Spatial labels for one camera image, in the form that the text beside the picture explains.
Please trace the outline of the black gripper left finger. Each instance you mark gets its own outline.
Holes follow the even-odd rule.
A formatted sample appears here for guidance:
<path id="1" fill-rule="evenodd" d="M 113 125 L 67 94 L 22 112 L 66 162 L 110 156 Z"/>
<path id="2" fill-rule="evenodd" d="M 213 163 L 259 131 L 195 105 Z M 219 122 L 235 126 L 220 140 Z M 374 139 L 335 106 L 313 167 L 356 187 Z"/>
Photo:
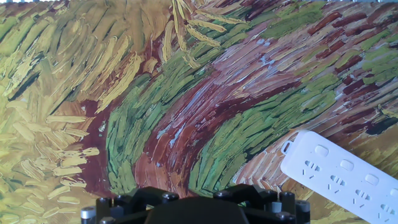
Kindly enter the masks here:
<path id="1" fill-rule="evenodd" d="M 95 205 L 80 210 L 81 224 L 115 223 L 128 215 L 138 214 L 147 210 L 147 206 L 155 207 L 179 199 L 179 195 L 155 187 L 134 189 L 128 194 L 115 197 L 100 197 Z"/>

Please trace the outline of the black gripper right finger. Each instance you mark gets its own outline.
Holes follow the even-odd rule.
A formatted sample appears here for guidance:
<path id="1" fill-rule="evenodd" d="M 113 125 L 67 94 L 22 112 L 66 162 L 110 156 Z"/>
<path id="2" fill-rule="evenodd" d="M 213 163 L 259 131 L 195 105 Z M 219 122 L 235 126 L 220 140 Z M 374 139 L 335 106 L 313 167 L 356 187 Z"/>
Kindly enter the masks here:
<path id="1" fill-rule="evenodd" d="M 246 223 L 310 224 L 310 203 L 292 192 L 238 184 L 219 190 L 213 198 L 232 203 Z"/>

